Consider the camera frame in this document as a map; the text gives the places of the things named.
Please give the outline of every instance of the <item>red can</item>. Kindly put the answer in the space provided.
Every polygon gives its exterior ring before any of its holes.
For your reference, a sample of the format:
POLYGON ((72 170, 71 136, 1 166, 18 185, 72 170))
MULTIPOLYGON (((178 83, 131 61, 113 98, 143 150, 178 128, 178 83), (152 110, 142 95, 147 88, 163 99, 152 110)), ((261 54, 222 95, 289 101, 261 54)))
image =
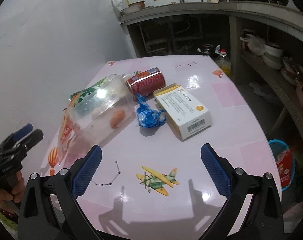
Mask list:
POLYGON ((135 94, 140 94, 145 97, 157 89, 164 88, 166 83, 160 70, 158 68, 152 68, 128 79, 127 85, 134 97, 135 94))

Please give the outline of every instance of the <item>bracelet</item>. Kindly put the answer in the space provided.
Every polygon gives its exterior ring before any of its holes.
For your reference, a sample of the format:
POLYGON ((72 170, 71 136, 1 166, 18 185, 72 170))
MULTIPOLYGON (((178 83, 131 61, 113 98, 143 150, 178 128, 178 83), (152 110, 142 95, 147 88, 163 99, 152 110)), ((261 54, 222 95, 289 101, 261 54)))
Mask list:
POLYGON ((6 217, 7 219, 9 219, 10 221, 18 224, 18 215, 16 213, 11 214, 6 210, 3 210, 0 208, 0 213, 2 213, 4 215, 4 217, 6 217))

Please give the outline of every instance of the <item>egg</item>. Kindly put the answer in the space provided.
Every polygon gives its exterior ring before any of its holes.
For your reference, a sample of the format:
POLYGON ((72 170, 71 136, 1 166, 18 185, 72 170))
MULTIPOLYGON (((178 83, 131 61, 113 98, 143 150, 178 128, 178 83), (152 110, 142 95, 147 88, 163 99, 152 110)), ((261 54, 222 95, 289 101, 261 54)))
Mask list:
POLYGON ((117 128, 118 124, 123 121, 126 117, 124 109, 119 109, 114 112, 113 117, 110 120, 111 128, 117 128))

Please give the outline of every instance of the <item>silver pivot bolt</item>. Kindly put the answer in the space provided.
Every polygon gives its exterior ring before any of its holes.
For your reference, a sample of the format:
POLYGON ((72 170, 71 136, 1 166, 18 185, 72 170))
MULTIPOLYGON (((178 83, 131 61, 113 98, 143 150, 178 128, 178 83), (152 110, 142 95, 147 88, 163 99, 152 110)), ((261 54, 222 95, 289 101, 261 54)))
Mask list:
POLYGON ((273 178, 273 175, 270 174, 270 173, 268 172, 268 173, 265 174, 265 177, 266 177, 267 179, 272 179, 272 178, 273 178))
POLYGON ((33 174, 30 175, 30 178, 31 178, 31 179, 35 179, 35 178, 37 178, 37 176, 38 176, 37 173, 33 173, 33 174))
POLYGON ((243 174, 244 174, 244 170, 241 169, 241 168, 237 168, 237 169, 235 170, 235 172, 236 172, 236 174, 238 174, 238 175, 243 175, 243 174))
POLYGON ((59 174, 60 174, 60 175, 66 175, 67 172, 68 172, 68 169, 61 169, 61 170, 59 171, 59 174))

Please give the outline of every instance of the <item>sink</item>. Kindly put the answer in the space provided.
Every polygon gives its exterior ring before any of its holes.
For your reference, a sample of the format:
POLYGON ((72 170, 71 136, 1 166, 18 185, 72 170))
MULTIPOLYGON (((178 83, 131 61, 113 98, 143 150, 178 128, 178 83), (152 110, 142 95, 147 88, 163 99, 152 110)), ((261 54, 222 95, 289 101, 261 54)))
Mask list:
MULTIPOLYGON (((179 3, 179 0, 158 0, 154 1, 154 6, 162 6, 166 4, 171 4, 172 2, 179 3)), ((207 0, 185 0, 185 3, 190 2, 207 2, 207 0)))

